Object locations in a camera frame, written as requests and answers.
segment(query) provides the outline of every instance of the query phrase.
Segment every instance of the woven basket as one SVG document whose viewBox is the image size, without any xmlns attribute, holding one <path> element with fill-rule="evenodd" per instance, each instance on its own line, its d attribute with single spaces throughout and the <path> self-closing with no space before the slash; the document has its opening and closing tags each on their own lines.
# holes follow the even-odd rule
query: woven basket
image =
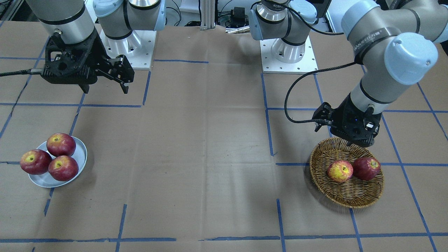
<svg viewBox="0 0 448 252">
<path fill-rule="evenodd" d="M 369 181 L 352 176 L 343 183 L 335 182 L 327 175 L 328 167 L 337 160 L 353 163 L 357 158 L 373 154 L 355 144 L 332 137 L 320 142 L 310 156 L 310 173 L 319 191 L 333 202 L 350 208 L 364 208 L 373 205 L 383 194 L 384 176 L 380 171 Z"/>
</svg>

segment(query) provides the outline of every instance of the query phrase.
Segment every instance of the power adapter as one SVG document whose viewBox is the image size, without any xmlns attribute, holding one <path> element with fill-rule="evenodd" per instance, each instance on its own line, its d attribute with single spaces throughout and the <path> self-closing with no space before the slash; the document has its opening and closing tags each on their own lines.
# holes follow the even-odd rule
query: power adapter
<svg viewBox="0 0 448 252">
<path fill-rule="evenodd" d="M 230 11 L 230 28 L 240 28 L 246 25 L 246 15 L 243 7 L 235 7 Z"/>
</svg>

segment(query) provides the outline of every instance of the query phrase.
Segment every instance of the apple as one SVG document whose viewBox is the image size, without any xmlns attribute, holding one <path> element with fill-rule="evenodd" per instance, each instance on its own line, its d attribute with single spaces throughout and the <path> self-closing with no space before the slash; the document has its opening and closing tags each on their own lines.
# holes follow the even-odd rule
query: apple
<svg viewBox="0 0 448 252">
<path fill-rule="evenodd" d="M 353 176 L 362 180 L 373 179 L 381 170 L 381 164 L 373 157 L 360 157 L 353 162 Z"/>
<path fill-rule="evenodd" d="M 53 156 L 71 156 L 75 149 L 75 140 L 66 133 L 52 134 L 47 140 L 47 150 Z"/>
<path fill-rule="evenodd" d="M 58 156 L 48 167 L 50 175 L 58 181 L 69 181 L 78 174 L 78 163 L 70 156 Z"/>
<path fill-rule="evenodd" d="M 35 149 L 27 151 L 20 159 L 20 167 L 28 174 L 41 175 L 48 172 L 52 157 L 46 151 Z"/>
<path fill-rule="evenodd" d="M 327 174 L 336 182 L 345 182 L 352 176 L 353 167 L 347 161 L 337 160 L 328 167 Z"/>
</svg>

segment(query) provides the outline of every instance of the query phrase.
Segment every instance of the wire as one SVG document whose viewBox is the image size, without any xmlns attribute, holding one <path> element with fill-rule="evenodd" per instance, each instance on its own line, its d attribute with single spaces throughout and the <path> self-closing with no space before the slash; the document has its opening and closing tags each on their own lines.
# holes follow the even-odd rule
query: wire
<svg viewBox="0 0 448 252">
<path fill-rule="evenodd" d="M 179 14 L 179 21 L 174 24 L 174 26 L 179 26 L 179 24 L 181 23 L 181 20 L 182 20 L 181 9 L 179 8 L 179 6 L 176 4 L 176 2 L 174 0 L 171 0 L 171 1 L 176 5 L 177 10 L 179 10 L 179 12 L 177 12 L 177 14 Z"/>
<path fill-rule="evenodd" d="M 176 11 L 177 12 L 177 14 L 179 15 L 179 21 L 177 21 L 177 22 L 175 22 L 174 23 L 174 26 L 177 26 L 177 25 L 179 25 L 179 22 L 181 21 L 181 14 L 175 9 L 175 8 L 172 8 L 172 7 L 167 7 L 167 9 L 173 9 L 174 11 Z"/>
<path fill-rule="evenodd" d="M 230 0 L 229 2 L 227 2 L 226 4 L 224 4 L 224 7 L 226 7 L 230 2 L 232 2 L 233 0 Z"/>
<path fill-rule="evenodd" d="M 289 6 L 286 6 L 286 5 L 284 5 L 284 4 L 279 4 L 279 3 L 274 2 L 274 1 L 271 1 L 271 0 L 266 0 L 266 2 L 267 2 L 267 3 L 270 3 L 270 4 L 276 4 L 276 5 L 278 5 L 278 6 L 281 6 L 281 7 L 283 7 L 283 8 L 286 8 L 286 9 L 290 10 L 292 13 L 296 14 L 296 16 L 298 16 L 308 28 L 312 29 L 313 31 L 315 31 L 315 32 L 317 32 L 317 33 L 320 33 L 320 34 L 323 34 L 323 35 L 331 35 L 331 36 L 335 36 L 335 35 L 343 35 L 343 34 L 344 34 L 343 32 L 337 32 L 337 33 L 334 33 L 334 32 L 325 32 L 325 31 L 317 30 L 317 29 L 315 29 L 314 27 L 310 26 L 310 25 L 309 25 L 309 24 L 302 18 L 302 16 L 300 15 L 300 13 L 298 13 L 298 12 L 297 12 L 296 10 L 294 10 L 293 8 L 291 8 L 291 7 L 289 7 Z M 252 6 L 251 6 L 250 8 L 252 9 L 253 6 L 256 5 L 256 4 L 258 4 L 258 3 L 261 3 L 261 1 L 260 1 L 260 2 L 257 2 L 257 3 L 253 3 Z"/>
<path fill-rule="evenodd" d="M 11 76 L 11 75 L 24 75 L 24 74 L 40 74 L 41 72 L 42 72 L 42 70 L 38 70 L 38 69 L 27 69 L 27 70 L 15 71 L 15 72 L 0 73 L 0 77 Z"/>
<path fill-rule="evenodd" d="M 337 70 L 337 69 L 341 69 L 341 68 L 348 67 L 348 66 L 355 65 L 355 64 L 356 64 L 356 62 L 352 62 L 352 63 L 348 63 L 348 64 L 345 64 L 345 65 L 340 65 L 340 66 L 336 66 L 336 67 L 330 67 L 330 68 L 325 68 L 325 69 L 319 69 L 319 70 L 316 70 L 316 71 L 308 72 L 308 73 L 306 73 L 306 74 L 300 76 L 299 78 L 297 78 L 297 80 L 296 80 L 295 82 L 293 82 L 293 84 L 292 84 L 291 87 L 289 88 L 288 92 L 286 93 L 286 97 L 285 97 L 285 99 L 284 99 L 284 113 L 285 113 L 285 115 L 286 115 L 286 118 L 287 118 L 288 120 L 290 120 L 291 122 L 294 122 L 294 123 L 317 122 L 317 123 L 319 123 L 319 124 L 323 124 L 323 119 L 311 119 L 311 120 L 296 121 L 296 120 L 293 120 L 291 117 L 289 117 L 289 115 L 288 115 L 288 107 L 287 107 L 287 105 L 288 105 L 288 98 L 289 98 L 289 94 L 291 93 L 291 90 L 293 89 L 293 87 L 294 87 L 300 80 L 302 80 L 303 78 L 305 78 L 305 77 L 308 76 L 308 75 L 315 74 L 315 73 L 321 73 L 321 72 L 332 71 L 332 70 Z"/>
</svg>

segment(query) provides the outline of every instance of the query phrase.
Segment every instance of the metal mounting plate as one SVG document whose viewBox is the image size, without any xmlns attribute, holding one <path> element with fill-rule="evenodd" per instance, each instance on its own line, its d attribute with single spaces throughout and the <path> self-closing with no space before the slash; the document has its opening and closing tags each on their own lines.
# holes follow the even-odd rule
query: metal mounting plate
<svg viewBox="0 0 448 252">
<path fill-rule="evenodd" d="M 126 55 L 126 57 L 128 58 L 134 70 L 151 70 L 152 56 L 154 52 L 155 37 L 157 35 L 157 32 L 153 30 L 136 30 L 135 32 L 142 40 L 143 48 L 139 49 L 139 54 L 131 56 Z M 106 52 L 109 57 L 117 57 L 118 54 L 114 55 L 111 51 L 108 50 L 108 47 L 105 45 L 106 35 L 104 34 L 104 31 L 101 31 L 99 37 L 101 38 L 101 41 L 103 42 L 103 45 L 106 48 Z"/>
<path fill-rule="evenodd" d="M 314 57 L 313 47 L 310 38 L 306 38 L 305 53 L 303 58 L 297 63 L 283 63 L 276 59 L 271 52 L 275 39 L 265 39 L 260 41 L 261 64 L 263 73 L 266 74 L 305 74 L 317 70 L 317 62 Z"/>
</svg>

